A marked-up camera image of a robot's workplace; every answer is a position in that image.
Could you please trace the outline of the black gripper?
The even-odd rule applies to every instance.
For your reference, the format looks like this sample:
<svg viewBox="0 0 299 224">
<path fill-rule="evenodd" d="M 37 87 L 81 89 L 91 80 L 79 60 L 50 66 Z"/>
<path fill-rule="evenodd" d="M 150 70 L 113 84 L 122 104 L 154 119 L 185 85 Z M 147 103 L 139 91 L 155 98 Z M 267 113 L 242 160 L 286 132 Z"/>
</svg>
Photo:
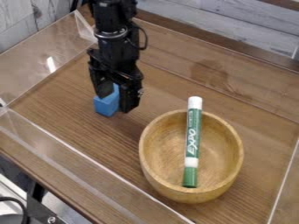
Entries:
<svg viewBox="0 0 299 224">
<path fill-rule="evenodd" d="M 89 49 L 89 71 L 101 99 L 114 93 L 119 85 L 119 109 L 129 113 L 139 106 L 143 93 L 143 74 L 138 68 L 141 52 L 146 49 L 139 42 L 141 27 L 122 27 L 118 31 L 95 29 L 98 48 Z"/>
</svg>

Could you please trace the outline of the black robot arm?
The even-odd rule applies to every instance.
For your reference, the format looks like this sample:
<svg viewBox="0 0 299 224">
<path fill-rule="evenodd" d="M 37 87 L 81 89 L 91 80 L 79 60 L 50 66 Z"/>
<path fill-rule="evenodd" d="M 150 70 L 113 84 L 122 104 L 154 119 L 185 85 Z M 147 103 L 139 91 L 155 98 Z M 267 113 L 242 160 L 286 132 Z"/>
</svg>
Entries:
<svg viewBox="0 0 299 224">
<path fill-rule="evenodd" d="M 89 0 L 95 19 L 98 48 L 89 49 L 89 71 L 97 96 L 95 110 L 103 116 L 129 113 L 139 106 L 143 74 L 138 68 L 145 29 L 134 22 L 137 0 Z"/>
</svg>

